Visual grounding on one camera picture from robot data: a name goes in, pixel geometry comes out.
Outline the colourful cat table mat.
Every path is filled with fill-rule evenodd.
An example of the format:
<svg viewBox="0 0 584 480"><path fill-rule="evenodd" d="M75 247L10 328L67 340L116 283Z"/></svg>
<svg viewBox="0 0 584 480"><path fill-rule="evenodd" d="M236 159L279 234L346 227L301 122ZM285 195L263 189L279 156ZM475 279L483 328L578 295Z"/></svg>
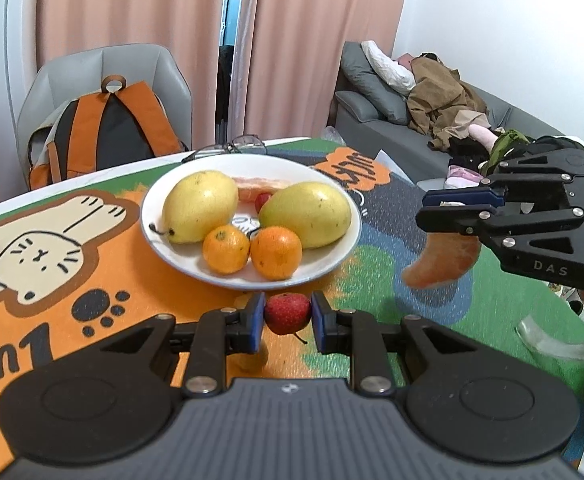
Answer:
<svg viewBox="0 0 584 480"><path fill-rule="evenodd" d="M560 380L422 316L323 292L311 327L347 378L226 376L275 327L269 292L362 232L359 155L306 167L199 155L141 202L79 191L0 221L0 479L574 479Z"/></svg>

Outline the small orange mandarin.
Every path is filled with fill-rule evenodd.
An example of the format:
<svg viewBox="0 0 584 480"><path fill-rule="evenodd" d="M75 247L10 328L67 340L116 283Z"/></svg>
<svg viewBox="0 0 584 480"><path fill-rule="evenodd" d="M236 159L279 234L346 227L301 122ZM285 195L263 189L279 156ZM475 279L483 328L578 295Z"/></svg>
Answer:
<svg viewBox="0 0 584 480"><path fill-rule="evenodd" d="M255 270L268 281L290 278L303 257L301 240L282 226L260 229L252 237L250 251Z"/></svg>
<svg viewBox="0 0 584 480"><path fill-rule="evenodd" d="M231 224L219 226L204 238L202 256L214 273L235 274L248 263L250 241L241 230Z"/></svg>

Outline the peeled pomelo segment front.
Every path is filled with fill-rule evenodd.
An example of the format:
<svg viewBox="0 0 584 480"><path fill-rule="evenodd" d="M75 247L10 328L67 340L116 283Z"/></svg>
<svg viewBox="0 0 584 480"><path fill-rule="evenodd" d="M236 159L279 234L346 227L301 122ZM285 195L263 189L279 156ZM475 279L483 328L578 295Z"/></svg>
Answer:
<svg viewBox="0 0 584 480"><path fill-rule="evenodd" d="M254 203L263 193L274 194L291 185L290 181L264 178L234 178L240 202Z"/></svg>

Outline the grey chair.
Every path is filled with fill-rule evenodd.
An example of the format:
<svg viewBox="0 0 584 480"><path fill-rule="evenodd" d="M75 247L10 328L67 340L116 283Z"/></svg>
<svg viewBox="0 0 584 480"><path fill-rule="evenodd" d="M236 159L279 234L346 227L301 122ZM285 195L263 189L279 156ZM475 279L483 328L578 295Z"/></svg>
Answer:
<svg viewBox="0 0 584 480"><path fill-rule="evenodd" d="M46 136L72 101L96 94L118 96L142 81L155 95L173 132L192 145L192 92L173 55L157 44L120 44L77 52L44 64L34 76L15 123L16 152L22 174L37 162Z"/></svg>

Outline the red small fruit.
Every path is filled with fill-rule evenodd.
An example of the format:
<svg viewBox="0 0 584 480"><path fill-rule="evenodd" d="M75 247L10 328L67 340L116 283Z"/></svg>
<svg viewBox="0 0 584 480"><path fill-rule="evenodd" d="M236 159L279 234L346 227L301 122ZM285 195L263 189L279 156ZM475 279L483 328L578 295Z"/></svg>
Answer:
<svg viewBox="0 0 584 480"><path fill-rule="evenodd" d="M277 335L297 333L307 326L311 317L309 299L296 292L270 296L264 309L264 321Z"/></svg>
<svg viewBox="0 0 584 480"><path fill-rule="evenodd" d="M264 205L271 199L272 194L268 192L260 193L256 196L254 200L254 207L256 212L260 212L260 210L264 207Z"/></svg>

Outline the white pillow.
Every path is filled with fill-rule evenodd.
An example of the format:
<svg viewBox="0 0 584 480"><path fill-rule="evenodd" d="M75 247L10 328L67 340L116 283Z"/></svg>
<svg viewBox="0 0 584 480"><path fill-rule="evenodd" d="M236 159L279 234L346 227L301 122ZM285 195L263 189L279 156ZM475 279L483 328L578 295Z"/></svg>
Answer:
<svg viewBox="0 0 584 480"><path fill-rule="evenodd" d="M360 47L373 71L401 96L409 96L416 85L412 71L387 56L374 40L362 41Z"/></svg>

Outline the yellow pear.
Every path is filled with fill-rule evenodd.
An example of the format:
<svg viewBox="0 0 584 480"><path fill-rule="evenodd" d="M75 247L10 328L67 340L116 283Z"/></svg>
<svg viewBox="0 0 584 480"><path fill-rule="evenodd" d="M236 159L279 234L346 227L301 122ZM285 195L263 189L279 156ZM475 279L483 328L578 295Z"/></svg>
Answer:
<svg viewBox="0 0 584 480"><path fill-rule="evenodd" d="M275 192L260 208L262 229L280 226L298 236L303 248L321 248L345 235L352 208L344 193L321 182L300 182Z"/></svg>
<svg viewBox="0 0 584 480"><path fill-rule="evenodd" d="M161 221L150 223L149 229L174 244L199 243L209 232L230 223L238 201L234 179L220 171L199 171L172 188Z"/></svg>

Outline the dark thick frame glasses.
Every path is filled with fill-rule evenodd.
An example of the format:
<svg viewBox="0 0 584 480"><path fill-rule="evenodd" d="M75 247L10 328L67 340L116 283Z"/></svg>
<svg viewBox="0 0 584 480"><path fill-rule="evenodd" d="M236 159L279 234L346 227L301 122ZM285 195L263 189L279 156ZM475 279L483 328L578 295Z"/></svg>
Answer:
<svg viewBox="0 0 584 480"><path fill-rule="evenodd" d="M266 144L260 140L258 136L242 134L242 136L236 136L234 139L226 143L199 148L188 154L181 162L186 164L187 162L192 162L196 159L226 154L266 155L267 153L268 148Z"/></svg>

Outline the red small fruit front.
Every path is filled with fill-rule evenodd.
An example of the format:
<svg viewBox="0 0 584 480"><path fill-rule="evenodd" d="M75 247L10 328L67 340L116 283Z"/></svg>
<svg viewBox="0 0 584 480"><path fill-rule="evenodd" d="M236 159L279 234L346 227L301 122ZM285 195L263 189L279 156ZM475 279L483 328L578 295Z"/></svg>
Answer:
<svg viewBox="0 0 584 480"><path fill-rule="evenodd" d="M297 333L307 326L311 317L309 299L296 292L270 296L264 309L264 321L277 335Z"/></svg>

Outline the peach curtain right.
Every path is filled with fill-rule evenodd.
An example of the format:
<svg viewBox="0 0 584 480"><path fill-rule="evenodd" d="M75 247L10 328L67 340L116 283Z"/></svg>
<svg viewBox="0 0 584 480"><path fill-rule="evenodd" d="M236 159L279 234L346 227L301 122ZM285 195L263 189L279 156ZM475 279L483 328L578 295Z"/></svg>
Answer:
<svg viewBox="0 0 584 480"><path fill-rule="evenodd" d="M230 138L318 136L342 47L391 50L404 0L241 0L230 82Z"/></svg>

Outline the brown jacket on sofa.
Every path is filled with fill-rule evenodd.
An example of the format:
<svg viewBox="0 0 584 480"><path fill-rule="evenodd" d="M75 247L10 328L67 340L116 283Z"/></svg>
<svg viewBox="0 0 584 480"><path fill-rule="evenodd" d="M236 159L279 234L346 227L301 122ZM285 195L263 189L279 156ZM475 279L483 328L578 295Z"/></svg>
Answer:
<svg viewBox="0 0 584 480"><path fill-rule="evenodd" d="M411 61L416 84L407 96L409 128L428 136L429 148L447 152L450 140L469 136L469 126L489 127L482 98L439 60L419 56Z"/></svg>

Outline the peeled pomelo segment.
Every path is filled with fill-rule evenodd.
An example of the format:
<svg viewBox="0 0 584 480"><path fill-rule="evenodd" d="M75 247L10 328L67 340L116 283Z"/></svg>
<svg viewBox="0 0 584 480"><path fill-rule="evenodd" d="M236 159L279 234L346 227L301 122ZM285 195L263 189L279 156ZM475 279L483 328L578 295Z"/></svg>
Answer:
<svg viewBox="0 0 584 480"><path fill-rule="evenodd" d="M240 202L254 203L263 193L274 194L291 185L290 181L264 178L234 178Z"/></svg>
<svg viewBox="0 0 584 480"><path fill-rule="evenodd" d="M478 261L481 243L476 236L429 233L418 259L402 272L404 284L427 289L457 281Z"/></svg>

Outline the brown longan fruit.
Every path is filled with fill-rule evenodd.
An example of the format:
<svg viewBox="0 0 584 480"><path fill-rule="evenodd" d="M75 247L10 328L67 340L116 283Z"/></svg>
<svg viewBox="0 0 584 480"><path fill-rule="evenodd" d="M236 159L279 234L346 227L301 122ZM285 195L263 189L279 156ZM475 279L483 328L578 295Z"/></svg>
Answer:
<svg viewBox="0 0 584 480"><path fill-rule="evenodd" d="M248 304L251 294L241 294L234 298L234 307L243 309ZM266 341L260 341L260 350L256 353L236 353L228 358L228 363L246 374L258 374L266 366L269 350Z"/></svg>

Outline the peeled pomelo segment back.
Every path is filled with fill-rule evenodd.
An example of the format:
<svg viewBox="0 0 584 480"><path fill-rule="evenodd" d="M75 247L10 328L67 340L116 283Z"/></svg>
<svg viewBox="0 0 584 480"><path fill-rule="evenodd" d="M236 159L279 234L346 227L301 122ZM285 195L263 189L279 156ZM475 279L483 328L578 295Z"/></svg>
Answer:
<svg viewBox="0 0 584 480"><path fill-rule="evenodd" d="M478 261L481 243L476 236L429 233L418 259L402 272L404 284L427 289L457 281Z"/></svg>

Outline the red small fruit back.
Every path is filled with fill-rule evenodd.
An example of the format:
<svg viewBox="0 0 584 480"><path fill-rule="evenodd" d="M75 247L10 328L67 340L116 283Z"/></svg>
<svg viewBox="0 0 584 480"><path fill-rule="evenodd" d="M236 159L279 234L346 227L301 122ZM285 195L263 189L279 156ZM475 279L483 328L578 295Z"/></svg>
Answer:
<svg viewBox="0 0 584 480"><path fill-rule="evenodd" d="M264 205L271 199L272 194L268 192L260 193L256 196L254 200L254 207L256 212L260 212L260 210L264 207Z"/></svg>

